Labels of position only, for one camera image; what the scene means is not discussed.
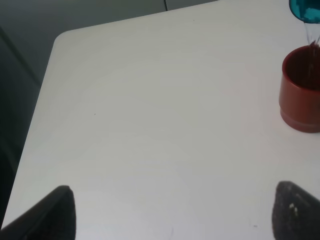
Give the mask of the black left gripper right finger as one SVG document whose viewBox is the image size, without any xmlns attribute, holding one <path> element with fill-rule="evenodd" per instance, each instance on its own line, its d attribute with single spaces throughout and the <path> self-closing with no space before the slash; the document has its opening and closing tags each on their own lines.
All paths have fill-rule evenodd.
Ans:
<svg viewBox="0 0 320 240">
<path fill-rule="evenodd" d="M 276 240 L 318 240 L 320 200 L 291 181 L 280 181 L 271 222 Z"/>
</svg>

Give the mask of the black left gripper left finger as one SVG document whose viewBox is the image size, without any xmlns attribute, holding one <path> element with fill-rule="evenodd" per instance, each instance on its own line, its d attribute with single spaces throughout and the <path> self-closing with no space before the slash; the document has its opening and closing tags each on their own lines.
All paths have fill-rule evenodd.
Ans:
<svg viewBox="0 0 320 240">
<path fill-rule="evenodd" d="M 60 185 L 0 231 L 2 240 L 74 240 L 74 193 Z"/>
</svg>

